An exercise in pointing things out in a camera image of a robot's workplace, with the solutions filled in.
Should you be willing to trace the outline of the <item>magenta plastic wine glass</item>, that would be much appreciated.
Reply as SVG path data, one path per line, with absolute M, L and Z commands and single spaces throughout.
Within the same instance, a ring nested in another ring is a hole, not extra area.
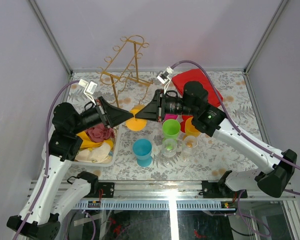
M 164 117 L 164 121 L 170 120 L 170 119 L 176 120 L 177 118 L 178 118 L 178 115 L 176 115 L 176 114 L 166 114 Z

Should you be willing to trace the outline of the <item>orange plastic wine glass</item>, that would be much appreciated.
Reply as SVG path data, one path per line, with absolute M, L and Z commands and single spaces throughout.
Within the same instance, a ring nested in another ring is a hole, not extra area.
M 125 125 L 134 132 L 141 131 L 147 125 L 147 120 L 136 118 L 136 114 L 145 107 L 143 104 L 135 105 L 129 112 L 133 114 L 133 118 L 127 120 Z
M 193 117 L 191 116 L 185 121 L 184 133 L 186 137 L 192 136 L 197 138 L 201 134 L 201 132 L 195 128 L 195 126 L 192 124 L 192 120 Z

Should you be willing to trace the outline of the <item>green plastic wine glass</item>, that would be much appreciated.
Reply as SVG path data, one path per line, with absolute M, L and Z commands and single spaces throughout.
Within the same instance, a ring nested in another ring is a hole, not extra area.
M 165 140 L 177 140 L 181 131 L 181 125 L 176 119 L 165 120 L 162 124 L 163 142 Z

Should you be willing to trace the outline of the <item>red plastic wine glass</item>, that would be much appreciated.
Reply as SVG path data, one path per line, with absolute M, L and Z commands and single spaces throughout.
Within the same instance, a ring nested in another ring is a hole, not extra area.
M 181 116 L 181 119 L 182 121 L 180 122 L 180 130 L 185 133 L 185 124 L 186 124 L 186 121 L 190 118 L 191 116 L 190 115 L 182 115 Z

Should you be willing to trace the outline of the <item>teal plastic wine glass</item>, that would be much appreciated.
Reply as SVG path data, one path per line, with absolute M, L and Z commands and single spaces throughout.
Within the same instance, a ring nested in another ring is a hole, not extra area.
M 148 167 L 152 162 L 152 143 L 145 139 L 138 139 L 132 146 L 132 151 L 140 167 Z

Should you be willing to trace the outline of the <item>clear wine glass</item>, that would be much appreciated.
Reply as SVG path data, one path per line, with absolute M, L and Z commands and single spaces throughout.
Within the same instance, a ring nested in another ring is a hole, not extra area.
M 161 145 L 160 158 L 161 165 L 165 168 L 176 163 L 177 141 L 169 138 L 164 139 Z
M 195 136 L 188 135 L 182 141 L 181 157 L 185 162 L 191 161 L 197 152 L 198 139 Z

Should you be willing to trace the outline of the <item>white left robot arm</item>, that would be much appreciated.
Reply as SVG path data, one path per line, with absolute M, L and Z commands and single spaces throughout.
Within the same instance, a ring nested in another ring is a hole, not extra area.
M 53 204 L 56 193 L 68 169 L 71 167 L 83 140 L 79 133 L 103 124 L 116 127 L 133 118 L 133 114 L 109 104 L 103 97 L 82 113 L 72 104 L 63 102 L 53 111 L 54 131 L 46 144 L 46 160 L 33 192 L 18 215 L 10 216 L 6 226 L 33 240 L 56 238 L 63 219 L 83 197 L 95 197 L 100 190 L 98 177 L 86 171 L 81 172 L 70 187 Z

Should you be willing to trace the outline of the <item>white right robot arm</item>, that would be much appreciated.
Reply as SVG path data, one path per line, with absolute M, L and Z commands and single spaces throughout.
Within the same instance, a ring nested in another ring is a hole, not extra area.
M 200 82 L 187 82 L 182 97 L 157 89 L 151 102 L 135 117 L 161 122 L 167 114 L 192 116 L 196 130 L 228 144 L 257 166 L 241 172 L 226 171 L 218 182 L 221 196 L 227 198 L 241 190 L 256 189 L 273 198 L 281 197 L 294 174 L 297 154 L 291 149 L 272 147 L 241 130 L 224 111 L 208 102 L 208 91 Z

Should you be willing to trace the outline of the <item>pink crumpled cloth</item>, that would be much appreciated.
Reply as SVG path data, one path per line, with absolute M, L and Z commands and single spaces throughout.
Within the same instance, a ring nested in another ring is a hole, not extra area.
M 102 123 L 88 128 L 85 133 L 89 139 L 95 143 L 101 143 L 105 140 L 113 139 L 115 137 L 114 130 L 104 126 Z

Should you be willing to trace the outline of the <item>yellow cloth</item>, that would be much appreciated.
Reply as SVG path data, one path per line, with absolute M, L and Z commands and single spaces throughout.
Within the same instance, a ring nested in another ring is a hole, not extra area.
M 99 148 L 104 143 L 108 144 L 110 146 L 110 149 L 114 147 L 114 143 L 111 139 L 97 140 L 97 142 L 94 142 L 88 137 L 88 135 L 84 131 L 78 133 L 77 136 L 82 139 L 82 144 L 79 148 L 80 150 L 89 149 L 89 148 Z

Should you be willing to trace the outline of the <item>cream cloth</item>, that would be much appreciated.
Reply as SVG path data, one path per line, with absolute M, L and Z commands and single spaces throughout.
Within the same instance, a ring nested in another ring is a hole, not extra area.
M 99 147 L 86 148 L 78 152 L 75 160 L 83 163 L 108 164 L 112 160 L 109 155 L 111 149 L 108 143 L 103 143 Z

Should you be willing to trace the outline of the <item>red folded cloth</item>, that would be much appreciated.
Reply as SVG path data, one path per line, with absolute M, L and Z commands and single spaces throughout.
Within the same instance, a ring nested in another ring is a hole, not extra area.
M 221 106 L 219 99 L 217 98 L 216 93 L 213 90 L 211 83 L 209 82 L 206 75 L 200 69 L 191 69 L 186 72 L 177 74 L 172 78 L 172 82 L 176 87 L 177 91 L 183 95 L 184 86 L 186 83 L 191 81 L 197 81 L 202 84 L 203 88 L 208 91 L 208 103 L 214 107 Z

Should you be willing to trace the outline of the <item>white plastic basket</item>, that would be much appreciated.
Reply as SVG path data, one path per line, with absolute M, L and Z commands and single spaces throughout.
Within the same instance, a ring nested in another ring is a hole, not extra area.
M 114 129 L 115 137 L 111 138 L 113 141 L 113 148 L 111 149 L 109 156 L 112 157 L 112 160 L 110 163 L 102 164 L 102 163 L 88 163 L 88 162 L 78 162 L 74 159 L 72 162 L 73 166 L 89 166 L 89 167 L 110 167 L 116 159 L 119 145 L 120 145 L 120 139 L 121 139 L 121 133 L 122 133 L 122 125 L 116 126 Z

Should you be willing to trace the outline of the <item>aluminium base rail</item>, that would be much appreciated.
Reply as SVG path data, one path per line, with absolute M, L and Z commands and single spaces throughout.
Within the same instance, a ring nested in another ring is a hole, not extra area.
M 166 199 L 175 194 L 178 199 L 194 199 L 203 191 L 201 181 L 142 181 L 142 180 L 101 180 L 114 183 L 114 199 Z M 63 194 L 71 184 L 63 180 L 56 196 Z M 247 199 L 260 201 L 295 200 L 292 193 L 284 192 L 280 198 L 266 195 L 262 191 L 246 190 Z

